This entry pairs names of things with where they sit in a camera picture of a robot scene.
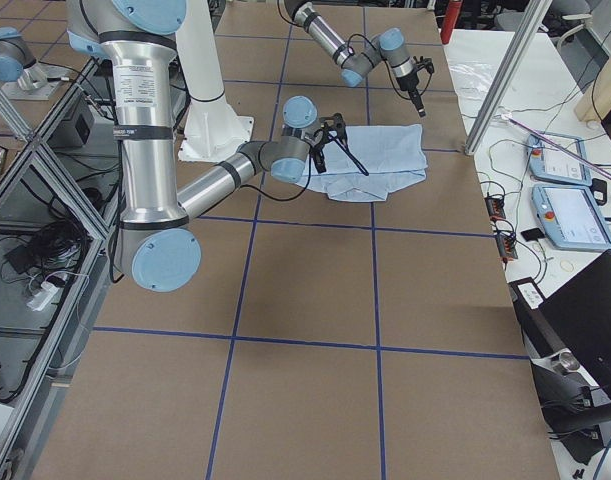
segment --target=folded cloth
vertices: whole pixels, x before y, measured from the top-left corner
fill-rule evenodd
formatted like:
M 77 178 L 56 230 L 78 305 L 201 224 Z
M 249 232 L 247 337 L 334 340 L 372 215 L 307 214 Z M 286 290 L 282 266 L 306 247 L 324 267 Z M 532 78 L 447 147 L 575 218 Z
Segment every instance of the folded cloth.
M 335 143 L 325 146 L 327 172 L 312 166 L 309 190 L 341 202 L 382 202 L 395 192 L 425 180 L 427 159 L 421 150 L 421 125 L 347 127 L 350 151 L 369 172 L 361 174 Z M 298 185 L 305 186 L 310 169 Z

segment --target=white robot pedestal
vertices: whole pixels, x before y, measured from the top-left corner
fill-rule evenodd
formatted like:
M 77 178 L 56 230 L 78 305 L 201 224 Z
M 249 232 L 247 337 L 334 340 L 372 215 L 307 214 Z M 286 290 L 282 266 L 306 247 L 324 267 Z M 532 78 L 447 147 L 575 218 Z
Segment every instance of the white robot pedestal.
M 188 0 L 176 43 L 192 96 L 179 158 L 220 162 L 249 141 L 254 119 L 239 117 L 227 103 L 206 0 Z

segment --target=silver arm segment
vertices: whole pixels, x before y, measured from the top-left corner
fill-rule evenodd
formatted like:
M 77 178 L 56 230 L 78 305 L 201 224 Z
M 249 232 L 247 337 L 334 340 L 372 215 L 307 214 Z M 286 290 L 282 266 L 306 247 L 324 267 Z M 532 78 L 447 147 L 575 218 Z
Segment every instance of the silver arm segment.
M 243 144 L 177 193 L 168 66 L 176 56 L 173 34 L 184 19 L 185 1 L 68 0 L 72 47 L 113 64 L 114 137 L 123 152 L 126 195 L 117 248 L 108 250 L 125 275 L 159 292 L 183 286 L 198 269 L 201 250 L 187 230 L 189 219 L 263 170 L 296 183 L 320 130 L 312 102 L 294 97 L 284 107 L 280 141 Z

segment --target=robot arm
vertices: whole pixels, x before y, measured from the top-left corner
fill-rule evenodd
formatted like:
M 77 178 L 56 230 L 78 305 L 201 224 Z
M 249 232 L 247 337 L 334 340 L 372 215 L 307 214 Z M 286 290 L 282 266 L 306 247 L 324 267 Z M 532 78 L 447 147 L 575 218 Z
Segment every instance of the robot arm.
M 418 92 L 418 72 L 427 70 L 431 75 L 434 73 L 434 65 L 431 58 L 412 60 L 398 28 L 392 28 L 368 40 L 365 50 L 357 54 L 349 42 L 343 40 L 316 12 L 311 2 L 285 0 L 285 8 L 294 23 L 302 27 L 342 69 L 341 76 L 347 86 L 357 86 L 369 72 L 385 60 L 400 89 L 408 93 L 419 116 L 426 115 L 423 100 Z
M 0 81 L 18 82 L 30 91 L 47 84 L 47 75 L 21 34 L 12 27 L 0 28 Z
M 318 143 L 316 108 L 295 97 L 285 104 L 280 141 L 243 144 L 177 193 L 168 65 L 185 7 L 185 0 L 68 0 L 72 47 L 113 64 L 114 137 L 123 151 L 125 187 L 115 263 L 158 292 L 181 287 L 198 269 L 201 250 L 186 229 L 190 218 L 263 170 L 295 183 Z

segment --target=robot label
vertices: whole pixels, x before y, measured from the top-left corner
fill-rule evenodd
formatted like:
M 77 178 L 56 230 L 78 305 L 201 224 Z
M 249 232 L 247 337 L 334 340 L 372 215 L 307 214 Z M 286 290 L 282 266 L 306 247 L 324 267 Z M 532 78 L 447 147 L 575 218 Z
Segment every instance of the robot label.
M 117 107 L 156 107 L 154 69 L 144 65 L 114 67 Z

